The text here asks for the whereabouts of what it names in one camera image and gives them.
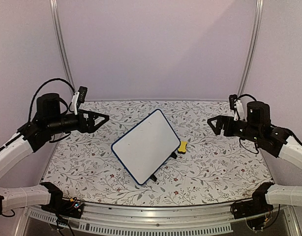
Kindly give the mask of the yellow whiteboard eraser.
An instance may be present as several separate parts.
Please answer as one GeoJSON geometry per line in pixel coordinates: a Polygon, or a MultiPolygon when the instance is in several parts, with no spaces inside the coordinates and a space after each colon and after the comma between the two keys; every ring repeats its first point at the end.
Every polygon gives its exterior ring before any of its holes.
{"type": "Polygon", "coordinates": [[[187,147],[187,141],[181,141],[181,144],[178,148],[178,153],[185,154],[186,153],[186,147],[187,147]]]}

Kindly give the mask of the blue framed whiteboard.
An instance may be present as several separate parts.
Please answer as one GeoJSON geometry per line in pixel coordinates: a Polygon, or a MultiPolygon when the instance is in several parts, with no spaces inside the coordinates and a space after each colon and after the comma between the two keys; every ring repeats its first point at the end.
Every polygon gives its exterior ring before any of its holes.
{"type": "Polygon", "coordinates": [[[180,138],[160,109],[151,112],[111,145],[111,151],[138,185],[169,159],[180,138]]]}

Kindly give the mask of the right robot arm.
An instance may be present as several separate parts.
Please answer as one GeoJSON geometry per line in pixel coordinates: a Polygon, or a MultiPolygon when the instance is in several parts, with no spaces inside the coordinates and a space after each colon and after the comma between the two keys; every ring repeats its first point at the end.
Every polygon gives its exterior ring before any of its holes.
{"type": "MultiPolygon", "coordinates": [[[[218,115],[207,120],[214,134],[251,141],[256,153],[262,149],[302,170],[302,142],[294,132],[271,123],[268,104],[252,98],[244,109],[241,99],[236,94],[229,96],[234,116],[218,115]]],[[[302,207],[302,186],[264,182],[252,193],[251,200],[233,203],[232,210],[240,218],[273,210],[274,204],[302,207]]]]}

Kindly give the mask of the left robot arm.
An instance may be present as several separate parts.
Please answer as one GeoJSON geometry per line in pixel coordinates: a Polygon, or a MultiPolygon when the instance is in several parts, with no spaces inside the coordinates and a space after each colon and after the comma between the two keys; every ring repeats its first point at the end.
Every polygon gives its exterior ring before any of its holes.
{"type": "MultiPolygon", "coordinates": [[[[108,120],[109,116],[80,109],[88,89],[73,89],[70,103],[57,93],[34,94],[31,102],[36,103],[36,113],[29,113],[28,121],[0,147],[0,179],[16,164],[37,152],[46,143],[56,143],[55,136],[72,131],[94,133],[108,120]]],[[[40,205],[45,211],[56,216],[81,218],[84,202],[74,197],[63,197],[63,192],[51,182],[19,188],[0,187],[0,216],[17,208],[40,205]]]]}

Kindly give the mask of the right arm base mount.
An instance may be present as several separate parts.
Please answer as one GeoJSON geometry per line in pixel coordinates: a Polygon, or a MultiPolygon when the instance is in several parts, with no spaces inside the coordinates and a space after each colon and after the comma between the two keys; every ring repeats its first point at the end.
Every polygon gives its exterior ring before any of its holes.
{"type": "Polygon", "coordinates": [[[264,197],[253,197],[246,201],[234,201],[230,206],[230,212],[233,214],[235,219],[270,212],[273,209],[273,205],[268,204],[264,197]]]}

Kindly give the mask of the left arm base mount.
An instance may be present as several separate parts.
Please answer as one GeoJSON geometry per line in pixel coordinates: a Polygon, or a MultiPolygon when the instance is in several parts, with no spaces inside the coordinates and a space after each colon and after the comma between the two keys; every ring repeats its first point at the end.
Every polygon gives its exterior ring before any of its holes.
{"type": "Polygon", "coordinates": [[[41,209],[56,215],[80,219],[83,214],[84,204],[84,200],[74,197],[69,200],[61,199],[57,205],[41,205],[41,209]]]}

